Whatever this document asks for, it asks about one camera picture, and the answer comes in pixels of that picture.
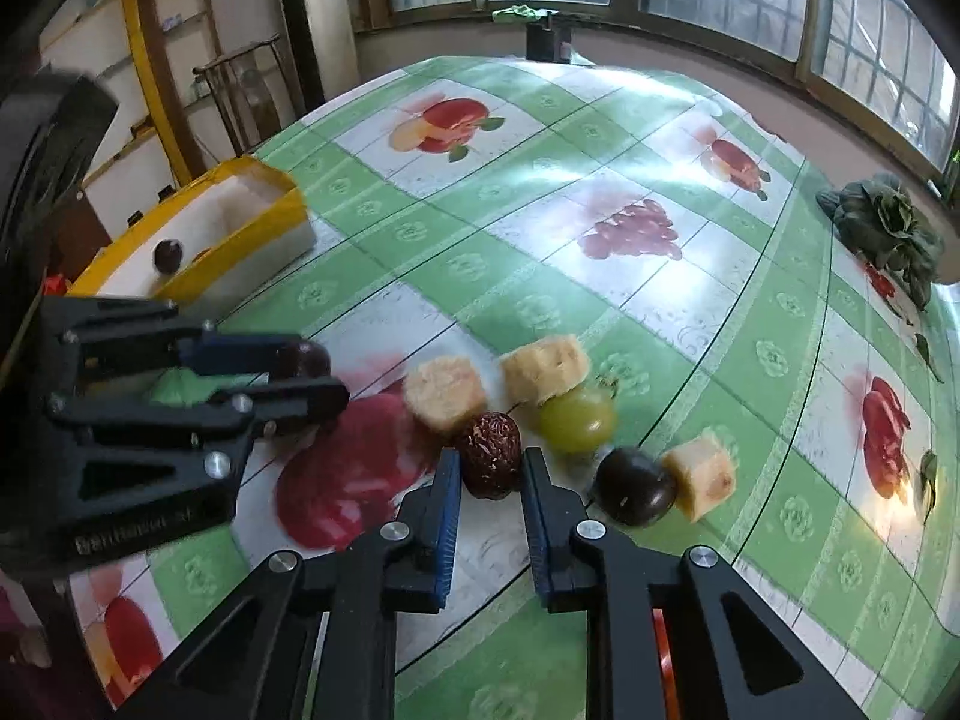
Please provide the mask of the dark plum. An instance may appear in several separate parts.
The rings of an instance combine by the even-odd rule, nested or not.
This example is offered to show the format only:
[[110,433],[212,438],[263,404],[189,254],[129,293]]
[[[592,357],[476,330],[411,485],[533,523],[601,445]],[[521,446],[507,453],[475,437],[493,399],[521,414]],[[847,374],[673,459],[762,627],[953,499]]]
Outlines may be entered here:
[[647,527],[675,504],[677,481],[643,450],[615,447],[597,466],[594,497],[613,520],[628,527]]
[[278,351],[270,380],[317,379],[332,372],[331,355],[320,343],[296,340]]
[[161,277],[178,273],[184,260],[184,248],[178,239],[163,239],[153,249],[153,266]]

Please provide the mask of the red jujube date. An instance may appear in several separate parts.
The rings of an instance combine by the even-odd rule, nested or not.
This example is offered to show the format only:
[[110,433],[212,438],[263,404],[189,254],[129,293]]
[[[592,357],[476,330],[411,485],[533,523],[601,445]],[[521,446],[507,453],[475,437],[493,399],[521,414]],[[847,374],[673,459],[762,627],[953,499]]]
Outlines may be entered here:
[[496,411],[477,415],[455,438],[460,477],[472,496],[503,499],[523,481],[523,441],[511,416]]

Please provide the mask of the dark plum by corn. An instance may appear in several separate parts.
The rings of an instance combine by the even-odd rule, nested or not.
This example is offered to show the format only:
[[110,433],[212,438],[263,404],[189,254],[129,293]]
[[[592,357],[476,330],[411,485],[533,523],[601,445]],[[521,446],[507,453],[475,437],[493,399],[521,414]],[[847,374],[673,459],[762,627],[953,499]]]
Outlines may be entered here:
[[647,527],[675,504],[677,481],[643,450],[615,447],[597,466],[594,497],[613,520],[628,527]]

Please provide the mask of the green grape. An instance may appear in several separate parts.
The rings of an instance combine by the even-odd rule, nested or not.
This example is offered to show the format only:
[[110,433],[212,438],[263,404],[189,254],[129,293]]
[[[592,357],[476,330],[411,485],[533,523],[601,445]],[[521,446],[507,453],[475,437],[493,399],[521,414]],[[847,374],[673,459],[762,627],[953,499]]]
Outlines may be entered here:
[[592,454],[615,434],[617,411],[607,390],[581,385],[542,403],[537,421],[555,454]]

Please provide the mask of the yellow rimmed white box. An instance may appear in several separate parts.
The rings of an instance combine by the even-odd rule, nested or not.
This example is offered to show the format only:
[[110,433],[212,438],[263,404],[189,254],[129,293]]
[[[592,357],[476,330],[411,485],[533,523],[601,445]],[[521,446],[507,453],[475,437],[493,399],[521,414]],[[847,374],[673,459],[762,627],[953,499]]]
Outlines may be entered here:
[[[163,239],[178,239],[184,248],[172,277],[153,266],[153,249]],[[151,208],[94,257],[68,294],[172,301],[187,314],[221,319],[316,242],[291,176],[241,156]]]

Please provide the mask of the dark plum in box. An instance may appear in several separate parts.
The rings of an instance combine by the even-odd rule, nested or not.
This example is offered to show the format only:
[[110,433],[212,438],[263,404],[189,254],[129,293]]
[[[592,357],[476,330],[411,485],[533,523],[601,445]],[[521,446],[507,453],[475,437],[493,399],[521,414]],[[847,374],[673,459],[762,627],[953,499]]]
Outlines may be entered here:
[[153,266],[161,277],[178,273],[184,260],[184,248],[178,239],[163,239],[153,249]]

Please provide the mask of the corn cob piece back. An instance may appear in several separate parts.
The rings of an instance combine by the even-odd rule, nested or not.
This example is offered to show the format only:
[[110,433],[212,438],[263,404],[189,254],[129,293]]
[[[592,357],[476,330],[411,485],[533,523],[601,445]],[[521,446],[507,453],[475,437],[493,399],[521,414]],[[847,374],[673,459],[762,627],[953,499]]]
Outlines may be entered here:
[[501,356],[500,367],[514,401],[542,405],[581,385],[590,360],[576,335],[553,335]]

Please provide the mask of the corn cob piece right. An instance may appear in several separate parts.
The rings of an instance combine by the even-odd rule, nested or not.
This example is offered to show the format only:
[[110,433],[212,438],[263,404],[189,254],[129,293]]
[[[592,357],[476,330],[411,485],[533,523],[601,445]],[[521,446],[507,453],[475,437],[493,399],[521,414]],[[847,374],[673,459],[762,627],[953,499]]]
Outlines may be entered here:
[[670,447],[661,463],[677,483],[675,505],[690,522],[698,522],[736,492],[736,464],[711,433]]

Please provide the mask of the green fruit print tablecloth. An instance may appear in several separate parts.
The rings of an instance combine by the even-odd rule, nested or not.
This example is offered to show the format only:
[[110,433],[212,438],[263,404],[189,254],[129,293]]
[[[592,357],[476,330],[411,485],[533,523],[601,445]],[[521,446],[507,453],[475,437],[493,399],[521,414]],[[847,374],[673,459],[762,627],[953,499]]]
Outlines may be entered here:
[[[224,328],[315,338],[373,397],[361,413],[395,413],[409,367],[469,356],[491,408],[540,445],[498,362],[576,333],[587,382],[613,395],[613,444],[655,457],[711,433],[736,464],[724,504],[631,538],[715,548],[867,717],[949,703],[958,294],[914,309],[861,263],[815,201],[833,181],[752,112],[669,71],[436,57],[256,156],[301,187],[317,242]],[[71,578],[111,704],[267,554],[342,548],[431,461],[379,439],[353,465],[288,470],[294,451],[251,458],[233,525]],[[454,569],[441,614],[400,619],[397,718],[583,717],[586,620],[540,608],[517,494],[464,494]]]

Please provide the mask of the wooden chair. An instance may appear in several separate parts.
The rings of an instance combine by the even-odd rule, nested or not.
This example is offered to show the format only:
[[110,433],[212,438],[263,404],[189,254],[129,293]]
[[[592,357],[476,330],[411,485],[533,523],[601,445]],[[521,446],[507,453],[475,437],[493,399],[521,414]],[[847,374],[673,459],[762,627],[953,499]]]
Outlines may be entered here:
[[220,54],[192,68],[213,99],[238,155],[280,133],[302,112],[302,96],[286,39],[279,34]]

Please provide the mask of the small loose leaf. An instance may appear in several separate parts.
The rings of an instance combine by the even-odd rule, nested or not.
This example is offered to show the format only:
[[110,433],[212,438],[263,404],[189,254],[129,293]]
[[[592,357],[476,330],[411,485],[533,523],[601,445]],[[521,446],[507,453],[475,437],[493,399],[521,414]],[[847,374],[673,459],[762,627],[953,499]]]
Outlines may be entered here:
[[928,366],[931,376],[939,383],[944,382],[944,379],[940,377],[939,371],[937,371],[937,367],[935,367],[935,360],[932,355],[928,337],[923,335],[923,333],[916,333],[916,335],[914,335],[914,348],[916,348],[916,353],[918,353],[918,356],[924,361],[924,364]]

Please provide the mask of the black pot on sill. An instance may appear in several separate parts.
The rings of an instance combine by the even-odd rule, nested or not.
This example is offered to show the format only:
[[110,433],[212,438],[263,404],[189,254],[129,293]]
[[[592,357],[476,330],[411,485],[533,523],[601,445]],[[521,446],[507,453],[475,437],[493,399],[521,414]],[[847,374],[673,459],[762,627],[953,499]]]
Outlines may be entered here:
[[549,64],[571,64],[573,31],[563,13],[542,10],[527,21],[526,59]]

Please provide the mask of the green leafy vegetable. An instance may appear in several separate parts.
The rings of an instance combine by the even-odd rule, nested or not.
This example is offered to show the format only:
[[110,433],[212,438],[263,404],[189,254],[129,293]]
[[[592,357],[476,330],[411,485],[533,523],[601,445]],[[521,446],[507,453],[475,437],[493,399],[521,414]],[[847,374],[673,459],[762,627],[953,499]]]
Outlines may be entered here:
[[893,273],[918,309],[931,300],[944,239],[914,208],[903,182],[888,172],[815,194],[820,210],[853,254]]

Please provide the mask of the green cloth on sill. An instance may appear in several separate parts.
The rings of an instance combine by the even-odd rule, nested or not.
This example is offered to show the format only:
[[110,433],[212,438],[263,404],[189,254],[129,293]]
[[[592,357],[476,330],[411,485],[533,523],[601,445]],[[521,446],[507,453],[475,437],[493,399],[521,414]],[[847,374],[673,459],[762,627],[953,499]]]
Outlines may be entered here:
[[497,25],[538,25],[548,23],[556,15],[553,8],[534,8],[526,4],[514,4],[491,12],[491,21]]

